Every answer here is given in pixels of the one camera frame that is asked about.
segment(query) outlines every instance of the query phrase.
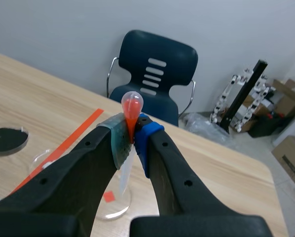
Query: red paper square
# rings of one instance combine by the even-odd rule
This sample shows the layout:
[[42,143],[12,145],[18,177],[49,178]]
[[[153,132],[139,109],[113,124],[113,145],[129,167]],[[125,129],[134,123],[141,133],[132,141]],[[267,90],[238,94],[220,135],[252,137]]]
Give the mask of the red paper square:
[[113,192],[112,191],[108,191],[104,193],[104,199],[106,202],[112,202],[115,200]]

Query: black metal pole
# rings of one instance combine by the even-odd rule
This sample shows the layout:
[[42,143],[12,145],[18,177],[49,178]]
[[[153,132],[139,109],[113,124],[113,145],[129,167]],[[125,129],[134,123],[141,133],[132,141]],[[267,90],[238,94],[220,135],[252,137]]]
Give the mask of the black metal pole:
[[255,86],[256,82],[260,78],[261,74],[267,67],[267,63],[263,60],[259,60],[257,64],[255,65],[253,69],[253,74],[249,81],[245,83],[240,90],[240,92],[237,94],[236,98],[234,99],[233,103],[231,104],[230,108],[225,113],[222,121],[220,122],[219,126],[223,128],[226,132],[228,132],[228,127],[235,116],[238,109],[241,107],[242,103],[252,90],[252,88]]

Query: dark blue chair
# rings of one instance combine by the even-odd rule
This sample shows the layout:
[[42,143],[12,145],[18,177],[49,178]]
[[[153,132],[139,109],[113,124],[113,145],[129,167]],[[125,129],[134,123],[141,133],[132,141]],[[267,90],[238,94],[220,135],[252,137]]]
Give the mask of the dark blue chair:
[[[114,62],[131,73],[131,81],[113,90],[109,97],[109,77]],[[107,97],[121,102],[128,91],[140,93],[142,112],[178,126],[178,118],[191,105],[195,89],[193,74],[198,55],[192,47],[148,32],[133,30],[123,39],[119,57],[113,59],[107,76]],[[193,83],[188,106],[179,115],[176,103],[169,96],[173,85]]]

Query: gray floor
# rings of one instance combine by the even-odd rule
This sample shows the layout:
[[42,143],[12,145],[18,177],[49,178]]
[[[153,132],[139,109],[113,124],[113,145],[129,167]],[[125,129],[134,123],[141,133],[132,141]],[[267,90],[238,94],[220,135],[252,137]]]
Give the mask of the gray floor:
[[265,163],[273,176],[278,198],[287,224],[289,236],[295,236],[295,184],[287,175],[271,151],[274,148],[272,137],[253,139],[247,133],[233,135],[238,150],[252,158]]

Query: blue gripper pad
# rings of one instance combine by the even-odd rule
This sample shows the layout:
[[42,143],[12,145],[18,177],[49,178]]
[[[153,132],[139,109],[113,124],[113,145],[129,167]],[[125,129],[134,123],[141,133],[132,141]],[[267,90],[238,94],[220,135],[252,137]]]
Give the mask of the blue gripper pad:
[[111,130],[111,151],[113,162],[120,169],[129,156],[131,143],[124,114],[120,113],[99,123],[96,127],[107,127]]

